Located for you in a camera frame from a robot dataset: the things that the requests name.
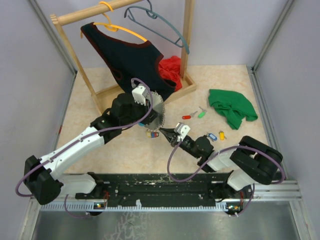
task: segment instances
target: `folded green fabric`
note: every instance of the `folded green fabric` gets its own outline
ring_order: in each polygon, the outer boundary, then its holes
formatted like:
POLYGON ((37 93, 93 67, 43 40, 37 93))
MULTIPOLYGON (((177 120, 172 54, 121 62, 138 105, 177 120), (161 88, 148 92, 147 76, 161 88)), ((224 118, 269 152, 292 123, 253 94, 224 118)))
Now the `folded green fabric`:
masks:
POLYGON ((238 130, 244 117, 249 122, 258 119, 254 107, 243 94, 220 89, 210 89, 209 93, 210 106, 226 117, 226 122, 232 129, 238 130))

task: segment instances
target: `white wall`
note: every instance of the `white wall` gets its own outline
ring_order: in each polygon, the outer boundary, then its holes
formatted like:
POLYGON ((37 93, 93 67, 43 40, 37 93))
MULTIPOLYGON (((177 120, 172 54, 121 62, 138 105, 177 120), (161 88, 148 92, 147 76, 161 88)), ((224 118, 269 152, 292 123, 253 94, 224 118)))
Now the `white wall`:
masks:
POLYGON ((320 238, 320 1, 297 0, 258 70, 285 166, 320 238))
MULTIPOLYGON (((287 0, 196 0, 193 31, 190 43, 190 65, 246 64, 253 66, 265 41, 275 25, 287 0)), ((38 0, 49 18, 61 16, 98 4, 98 0, 38 0)), ((171 22, 181 33, 183 29, 184 0, 151 0, 153 10, 171 22)), ((148 8, 142 1, 136 5, 148 8)), ((165 56, 180 55, 181 49, 147 29, 124 18, 126 7, 108 12, 112 23, 135 31, 150 40, 165 56)), ((134 16, 141 23, 160 31, 171 39, 177 35, 159 19, 148 18, 142 10, 134 16)), ((84 67, 105 67, 105 63, 86 39, 80 39, 80 27, 90 22, 106 22, 100 15, 64 27, 84 67)), ((106 34, 128 42, 141 40, 128 33, 106 34)))
POLYGON ((15 186, 25 160, 53 147, 73 75, 28 1, 1 1, 0 18, 0 239, 16 240, 29 199, 15 186))

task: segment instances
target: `gray floor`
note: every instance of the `gray floor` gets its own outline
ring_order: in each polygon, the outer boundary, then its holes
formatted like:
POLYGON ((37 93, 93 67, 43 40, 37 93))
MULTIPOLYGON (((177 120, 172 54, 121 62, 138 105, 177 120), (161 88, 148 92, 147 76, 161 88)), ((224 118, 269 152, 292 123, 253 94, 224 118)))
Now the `gray floor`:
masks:
POLYGON ((239 218, 229 218, 222 212, 104 212, 92 219, 75 219, 61 211, 42 211, 32 239, 296 240, 299 237, 289 203, 253 202, 239 218))

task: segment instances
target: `green screwdriver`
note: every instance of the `green screwdriver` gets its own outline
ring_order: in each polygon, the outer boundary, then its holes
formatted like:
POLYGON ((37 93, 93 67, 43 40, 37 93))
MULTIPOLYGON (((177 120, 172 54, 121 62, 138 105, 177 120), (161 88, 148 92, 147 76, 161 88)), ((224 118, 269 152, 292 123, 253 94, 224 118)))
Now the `green screwdriver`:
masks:
POLYGON ((199 106, 199 108, 201 108, 202 112, 198 115, 198 119, 201 119, 206 115, 207 110, 205 110, 204 108, 202 108, 200 106, 199 106))

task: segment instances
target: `wooden table surface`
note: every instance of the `wooden table surface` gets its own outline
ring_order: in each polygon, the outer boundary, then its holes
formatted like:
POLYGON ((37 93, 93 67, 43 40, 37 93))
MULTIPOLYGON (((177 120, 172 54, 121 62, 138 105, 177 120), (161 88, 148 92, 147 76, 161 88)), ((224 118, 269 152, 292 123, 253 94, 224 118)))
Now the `wooden table surface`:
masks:
MULTIPOLYGON (((85 69, 95 91, 115 84, 108 68, 85 69)), ((249 135, 267 144, 266 134, 253 93, 250 78, 245 65, 203 65, 189 66, 188 73, 197 84, 197 90, 165 105, 165 128, 174 128, 178 122, 187 124, 191 130, 189 136, 194 140, 207 133, 218 137, 220 130, 227 139, 212 143, 215 150, 236 145, 243 136, 249 135), (251 101, 259 118, 248 122, 245 119, 239 130, 232 130, 226 118, 218 115, 209 106, 209 89, 237 91, 251 101), (200 112, 200 107, 207 109, 203 118, 194 117, 182 120, 182 116, 200 112)), ((70 97, 58 147, 66 144, 99 116, 80 74, 76 76, 70 97)), ((163 135, 149 138, 146 129, 134 126, 124 131, 112 141, 102 146, 72 165, 66 173, 166 173, 167 162, 173 148, 163 135)), ((172 158, 170 170, 173 173, 193 173, 197 160, 182 149, 178 149, 172 158)))

